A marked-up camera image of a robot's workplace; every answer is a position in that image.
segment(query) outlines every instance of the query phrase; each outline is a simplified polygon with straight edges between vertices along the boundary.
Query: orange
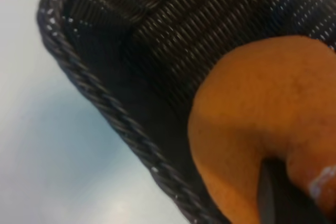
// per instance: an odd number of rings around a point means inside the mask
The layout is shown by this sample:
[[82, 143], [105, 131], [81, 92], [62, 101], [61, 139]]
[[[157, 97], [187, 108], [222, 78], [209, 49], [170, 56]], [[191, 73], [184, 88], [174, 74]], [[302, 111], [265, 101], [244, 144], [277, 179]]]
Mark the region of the orange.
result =
[[318, 40], [265, 39], [225, 55], [198, 90], [188, 134], [194, 162], [233, 224], [258, 224], [260, 162], [331, 215], [336, 206], [336, 55]]

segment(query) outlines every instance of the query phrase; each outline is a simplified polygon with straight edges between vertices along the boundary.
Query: basket rim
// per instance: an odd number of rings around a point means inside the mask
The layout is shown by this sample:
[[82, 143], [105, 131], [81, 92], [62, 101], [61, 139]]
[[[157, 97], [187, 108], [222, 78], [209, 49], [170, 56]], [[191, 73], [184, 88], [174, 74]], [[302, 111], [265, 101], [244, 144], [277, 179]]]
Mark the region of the basket rim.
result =
[[[212, 216], [194, 189], [164, 157], [160, 148], [146, 135], [142, 126], [130, 117], [123, 105], [101, 80], [91, 72], [68, 41], [63, 31], [62, 13], [68, 0], [40, 0], [37, 22], [43, 44], [60, 68], [106, 118], [129, 148], [150, 171], [159, 187], [175, 202], [191, 223], [230, 223]], [[47, 27], [53, 15], [53, 33]]]

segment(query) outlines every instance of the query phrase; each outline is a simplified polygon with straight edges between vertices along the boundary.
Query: light blue surface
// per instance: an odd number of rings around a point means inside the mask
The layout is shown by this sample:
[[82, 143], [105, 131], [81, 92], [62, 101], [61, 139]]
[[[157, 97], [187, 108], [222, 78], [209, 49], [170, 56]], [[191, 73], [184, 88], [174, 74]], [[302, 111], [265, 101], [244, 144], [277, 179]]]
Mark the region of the light blue surface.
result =
[[38, 0], [0, 0], [0, 223], [186, 224], [42, 47]]

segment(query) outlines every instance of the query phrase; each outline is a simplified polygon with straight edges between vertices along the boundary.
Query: dark wicker basket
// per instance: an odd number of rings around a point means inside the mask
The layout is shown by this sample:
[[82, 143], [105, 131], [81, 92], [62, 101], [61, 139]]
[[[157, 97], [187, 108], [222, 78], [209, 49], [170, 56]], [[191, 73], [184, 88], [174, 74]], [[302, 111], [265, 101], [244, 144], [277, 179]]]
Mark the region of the dark wicker basket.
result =
[[41, 0], [45, 47], [191, 223], [229, 223], [192, 162], [193, 96], [233, 48], [301, 34], [336, 48], [336, 0]]

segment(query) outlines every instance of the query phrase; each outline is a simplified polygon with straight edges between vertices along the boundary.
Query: woven texture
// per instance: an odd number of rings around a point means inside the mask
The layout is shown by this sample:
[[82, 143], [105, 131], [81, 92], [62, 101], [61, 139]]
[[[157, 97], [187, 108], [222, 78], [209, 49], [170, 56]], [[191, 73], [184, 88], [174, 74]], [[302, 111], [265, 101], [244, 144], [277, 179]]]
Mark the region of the woven texture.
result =
[[41, 0], [43, 43], [191, 223], [229, 223], [192, 162], [193, 96], [233, 48], [300, 34], [336, 48], [336, 0]]

